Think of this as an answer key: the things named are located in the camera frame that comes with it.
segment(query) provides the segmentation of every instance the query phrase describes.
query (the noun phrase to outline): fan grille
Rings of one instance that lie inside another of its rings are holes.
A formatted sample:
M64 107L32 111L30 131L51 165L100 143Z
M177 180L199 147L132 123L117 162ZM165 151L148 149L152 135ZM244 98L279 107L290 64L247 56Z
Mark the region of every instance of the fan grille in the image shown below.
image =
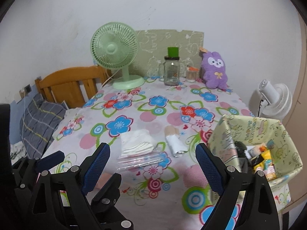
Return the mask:
M262 113L267 117L280 119L283 118L291 108L292 94L285 84L276 84L274 88L279 93L279 99L275 104L267 105Z
M130 65L138 52L135 31L120 22L110 22L100 27L91 39L91 53L97 63L107 69Z

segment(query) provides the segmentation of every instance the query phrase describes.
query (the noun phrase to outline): glass jar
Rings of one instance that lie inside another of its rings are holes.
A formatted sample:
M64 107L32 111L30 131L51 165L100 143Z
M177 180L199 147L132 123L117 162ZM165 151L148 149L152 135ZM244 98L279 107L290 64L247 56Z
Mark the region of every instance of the glass jar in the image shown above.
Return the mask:
M179 57L164 57L165 62L159 64L158 72L160 76L160 81L164 81L165 85L179 85L179 76L180 76L180 63Z
M187 67L185 71L185 79L188 82L195 82L198 75L198 69L195 67Z

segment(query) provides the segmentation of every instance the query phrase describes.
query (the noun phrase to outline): white wall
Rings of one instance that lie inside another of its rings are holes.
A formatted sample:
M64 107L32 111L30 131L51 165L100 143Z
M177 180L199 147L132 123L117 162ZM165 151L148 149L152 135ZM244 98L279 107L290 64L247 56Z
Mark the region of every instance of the white wall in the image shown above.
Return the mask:
M37 76L91 65L90 39L109 21L203 31L247 105L263 78L295 89L301 35L289 0L16 0L0 24L0 101Z

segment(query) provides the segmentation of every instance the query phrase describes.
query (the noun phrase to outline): folded white cloth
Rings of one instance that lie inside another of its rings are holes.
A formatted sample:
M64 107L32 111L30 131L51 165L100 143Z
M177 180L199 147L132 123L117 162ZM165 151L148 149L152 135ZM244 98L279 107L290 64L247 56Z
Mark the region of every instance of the folded white cloth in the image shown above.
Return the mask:
M122 156L138 156L150 153L158 142L153 139L148 130L127 131L120 134Z
M181 157L188 152L188 147L180 141L177 134L166 136L165 139L174 157Z

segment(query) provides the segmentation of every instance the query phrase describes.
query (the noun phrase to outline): checkered pillow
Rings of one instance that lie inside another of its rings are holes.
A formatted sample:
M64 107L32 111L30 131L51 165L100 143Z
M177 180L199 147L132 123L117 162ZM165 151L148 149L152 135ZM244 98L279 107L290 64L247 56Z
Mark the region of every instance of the checkered pillow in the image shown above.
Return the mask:
M62 105L43 101L41 94L33 98L20 121L20 135L29 158L41 157L48 149L65 112Z

